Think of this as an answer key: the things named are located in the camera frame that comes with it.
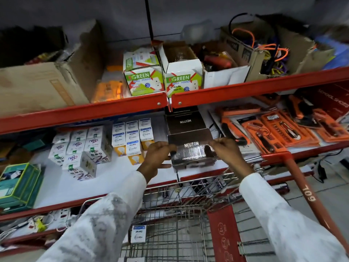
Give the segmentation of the person's left hand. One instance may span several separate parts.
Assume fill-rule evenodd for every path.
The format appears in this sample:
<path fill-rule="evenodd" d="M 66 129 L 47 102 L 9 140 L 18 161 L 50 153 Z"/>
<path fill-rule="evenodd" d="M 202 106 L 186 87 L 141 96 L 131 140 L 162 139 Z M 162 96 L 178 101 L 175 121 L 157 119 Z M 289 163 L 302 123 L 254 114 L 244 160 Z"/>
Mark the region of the person's left hand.
<path fill-rule="evenodd" d="M 154 142 L 148 147 L 146 157 L 137 169 L 144 176 L 147 184 L 158 173 L 158 170 L 155 169 L 155 163 L 171 160 L 170 153 L 176 151 L 176 145 L 168 144 L 165 141 Z"/>

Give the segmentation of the dark brown glossy box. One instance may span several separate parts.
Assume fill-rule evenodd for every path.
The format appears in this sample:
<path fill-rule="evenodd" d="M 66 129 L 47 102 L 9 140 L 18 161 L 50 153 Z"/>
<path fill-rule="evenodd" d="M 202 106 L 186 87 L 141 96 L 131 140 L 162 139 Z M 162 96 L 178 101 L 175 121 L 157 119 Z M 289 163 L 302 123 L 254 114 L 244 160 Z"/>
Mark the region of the dark brown glossy box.
<path fill-rule="evenodd" d="M 214 165 L 218 156 L 209 144 L 212 140 L 208 128 L 168 135 L 168 143 L 177 147 L 175 152 L 170 152 L 174 170 Z"/>

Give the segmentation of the person's left forearm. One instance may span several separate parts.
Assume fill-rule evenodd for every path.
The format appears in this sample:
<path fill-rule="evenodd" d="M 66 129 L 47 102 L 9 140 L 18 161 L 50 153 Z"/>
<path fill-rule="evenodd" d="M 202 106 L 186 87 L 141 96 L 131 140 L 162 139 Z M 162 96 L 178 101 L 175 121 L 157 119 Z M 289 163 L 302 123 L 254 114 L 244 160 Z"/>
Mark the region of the person's left forearm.
<path fill-rule="evenodd" d="M 141 206 L 151 177 L 134 171 L 113 192 L 93 203 L 37 262 L 111 262 Z"/>

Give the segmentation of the person's right forearm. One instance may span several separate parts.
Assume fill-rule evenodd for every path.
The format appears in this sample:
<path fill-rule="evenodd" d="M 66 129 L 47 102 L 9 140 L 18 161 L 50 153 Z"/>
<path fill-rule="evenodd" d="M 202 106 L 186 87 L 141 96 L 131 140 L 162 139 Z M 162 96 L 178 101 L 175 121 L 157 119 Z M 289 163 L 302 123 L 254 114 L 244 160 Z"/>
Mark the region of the person's right forearm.
<path fill-rule="evenodd" d="M 281 262 L 349 262 L 332 233 L 291 207 L 259 173 L 245 176 L 239 192 Z"/>

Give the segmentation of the dark brown matte box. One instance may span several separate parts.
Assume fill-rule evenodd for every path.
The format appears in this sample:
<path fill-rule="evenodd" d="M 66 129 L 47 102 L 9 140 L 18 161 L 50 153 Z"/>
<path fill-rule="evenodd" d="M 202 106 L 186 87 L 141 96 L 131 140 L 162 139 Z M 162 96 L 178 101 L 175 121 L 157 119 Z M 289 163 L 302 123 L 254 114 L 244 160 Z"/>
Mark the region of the dark brown matte box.
<path fill-rule="evenodd" d="M 207 128 L 199 111 L 166 115 L 169 135 Z"/>

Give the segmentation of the orange flat tool pack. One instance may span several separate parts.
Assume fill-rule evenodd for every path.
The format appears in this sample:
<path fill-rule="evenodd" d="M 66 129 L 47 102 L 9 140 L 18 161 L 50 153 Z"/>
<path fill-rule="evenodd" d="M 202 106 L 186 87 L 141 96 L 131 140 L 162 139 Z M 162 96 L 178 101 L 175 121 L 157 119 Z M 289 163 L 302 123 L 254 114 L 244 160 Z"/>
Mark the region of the orange flat tool pack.
<path fill-rule="evenodd" d="M 259 113 L 262 107 L 258 104 L 243 104 L 238 106 L 222 106 L 215 109 L 215 113 L 220 117 L 231 117 L 245 114 Z"/>

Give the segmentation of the orange socket tool kit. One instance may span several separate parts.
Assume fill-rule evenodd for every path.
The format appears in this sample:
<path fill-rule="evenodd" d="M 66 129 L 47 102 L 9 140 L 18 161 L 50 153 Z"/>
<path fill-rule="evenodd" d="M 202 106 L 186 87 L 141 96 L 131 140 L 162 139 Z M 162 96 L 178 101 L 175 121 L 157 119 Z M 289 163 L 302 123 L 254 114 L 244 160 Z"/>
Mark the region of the orange socket tool kit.
<path fill-rule="evenodd" d="M 261 121 L 286 148 L 319 147 L 320 141 L 310 130 L 298 126 L 290 116 L 275 110 L 261 115 Z"/>

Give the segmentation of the small white blue bulb box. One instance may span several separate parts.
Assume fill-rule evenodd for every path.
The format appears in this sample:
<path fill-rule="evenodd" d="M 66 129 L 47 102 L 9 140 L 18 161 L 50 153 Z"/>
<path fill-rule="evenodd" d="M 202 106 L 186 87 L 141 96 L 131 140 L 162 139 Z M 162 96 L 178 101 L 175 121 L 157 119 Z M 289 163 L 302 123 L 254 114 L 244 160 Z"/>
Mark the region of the small white blue bulb box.
<path fill-rule="evenodd" d="M 131 230 L 130 243 L 141 244 L 146 242 L 147 226 L 133 225 Z"/>

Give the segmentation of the open white green plug box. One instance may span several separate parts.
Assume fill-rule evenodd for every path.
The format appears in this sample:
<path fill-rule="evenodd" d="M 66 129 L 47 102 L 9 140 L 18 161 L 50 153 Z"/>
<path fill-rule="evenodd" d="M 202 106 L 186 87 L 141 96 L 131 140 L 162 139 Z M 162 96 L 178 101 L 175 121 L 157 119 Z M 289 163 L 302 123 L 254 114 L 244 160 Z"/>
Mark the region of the open white green plug box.
<path fill-rule="evenodd" d="M 203 65 L 184 41 L 161 43 L 159 56 L 168 98 L 202 88 Z"/>

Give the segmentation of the red tool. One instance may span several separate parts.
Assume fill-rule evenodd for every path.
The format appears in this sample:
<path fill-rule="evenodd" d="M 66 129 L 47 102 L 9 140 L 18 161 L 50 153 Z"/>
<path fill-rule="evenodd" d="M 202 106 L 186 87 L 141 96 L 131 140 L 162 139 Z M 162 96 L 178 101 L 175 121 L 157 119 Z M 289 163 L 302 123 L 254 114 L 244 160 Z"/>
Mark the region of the red tool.
<path fill-rule="evenodd" d="M 231 59 L 219 55 L 205 55 L 203 63 L 207 71 L 218 71 L 234 68 L 234 63 Z"/>

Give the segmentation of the orange packaged electrical item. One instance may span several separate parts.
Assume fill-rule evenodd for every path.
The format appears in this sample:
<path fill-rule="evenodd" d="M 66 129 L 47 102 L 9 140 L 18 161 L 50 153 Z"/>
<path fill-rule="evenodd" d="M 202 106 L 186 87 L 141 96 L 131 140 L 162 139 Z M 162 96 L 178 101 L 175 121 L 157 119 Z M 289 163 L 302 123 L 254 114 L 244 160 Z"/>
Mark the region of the orange packaged electrical item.
<path fill-rule="evenodd" d="M 99 82 L 94 91 L 91 103 L 120 100 L 124 98 L 125 84 L 121 80 Z"/>

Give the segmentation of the black power adapter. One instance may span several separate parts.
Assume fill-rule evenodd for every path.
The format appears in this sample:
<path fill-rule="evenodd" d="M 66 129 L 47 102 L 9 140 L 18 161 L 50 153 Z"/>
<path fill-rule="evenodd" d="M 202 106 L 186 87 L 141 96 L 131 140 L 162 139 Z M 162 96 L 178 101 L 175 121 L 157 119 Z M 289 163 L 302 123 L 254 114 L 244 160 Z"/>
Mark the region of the black power adapter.
<path fill-rule="evenodd" d="M 321 162 L 318 163 L 317 171 L 320 182 L 324 183 L 324 181 L 327 179 L 327 174 L 325 168 L 322 167 Z"/>

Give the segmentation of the white power strip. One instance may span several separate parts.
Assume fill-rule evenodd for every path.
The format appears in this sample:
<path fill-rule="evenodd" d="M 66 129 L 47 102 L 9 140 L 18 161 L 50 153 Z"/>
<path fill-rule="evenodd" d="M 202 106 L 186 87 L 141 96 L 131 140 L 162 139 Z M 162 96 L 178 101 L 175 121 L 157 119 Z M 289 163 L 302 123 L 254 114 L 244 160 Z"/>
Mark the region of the white power strip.
<path fill-rule="evenodd" d="M 54 222 L 66 223 L 71 217 L 71 208 L 63 208 L 51 212 Z"/>

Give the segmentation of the orange plier tool kit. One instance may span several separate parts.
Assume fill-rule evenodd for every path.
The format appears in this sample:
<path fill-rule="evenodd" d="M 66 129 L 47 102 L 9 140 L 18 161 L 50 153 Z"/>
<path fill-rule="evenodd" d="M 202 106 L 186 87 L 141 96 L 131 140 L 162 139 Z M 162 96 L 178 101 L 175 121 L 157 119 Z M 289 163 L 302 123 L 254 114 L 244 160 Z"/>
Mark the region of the orange plier tool kit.
<path fill-rule="evenodd" d="M 315 132 L 325 142 L 349 141 L 349 133 L 322 109 L 313 109 L 313 115 L 320 127 Z"/>

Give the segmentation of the green cardboard box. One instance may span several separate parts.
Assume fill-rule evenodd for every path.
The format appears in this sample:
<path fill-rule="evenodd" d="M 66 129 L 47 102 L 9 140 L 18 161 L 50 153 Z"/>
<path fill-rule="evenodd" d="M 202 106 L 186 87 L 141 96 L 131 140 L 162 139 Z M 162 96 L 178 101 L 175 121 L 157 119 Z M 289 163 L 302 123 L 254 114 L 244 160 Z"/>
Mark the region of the green cardboard box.
<path fill-rule="evenodd" d="M 41 164 L 6 166 L 0 175 L 0 215 L 33 209 L 43 178 Z"/>

